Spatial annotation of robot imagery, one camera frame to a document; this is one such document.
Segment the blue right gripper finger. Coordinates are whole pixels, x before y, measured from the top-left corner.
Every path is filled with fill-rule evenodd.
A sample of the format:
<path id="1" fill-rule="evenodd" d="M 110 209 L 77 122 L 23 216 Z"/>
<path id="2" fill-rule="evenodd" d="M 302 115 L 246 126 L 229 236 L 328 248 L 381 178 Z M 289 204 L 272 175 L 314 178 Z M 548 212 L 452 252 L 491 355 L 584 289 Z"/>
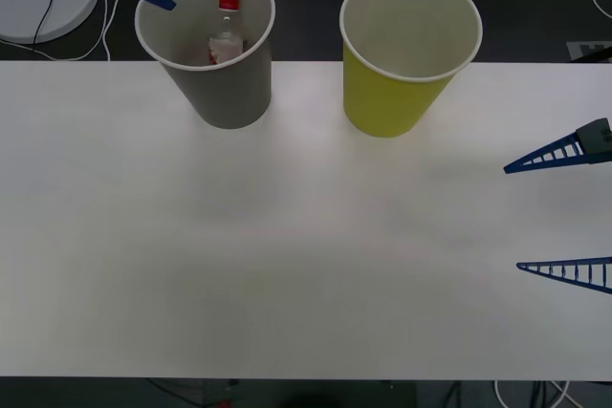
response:
<path id="1" fill-rule="evenodd" d="M 611 293 L 611 258 L 519 262 L 519 270 L 587 290 Z"/>
<path id="2" fill-rule="evenodd" d="M 611 128 L 607 118 L 593 120 L 575 132 L 506 165 L 506 174 L 611 162 Z"/>

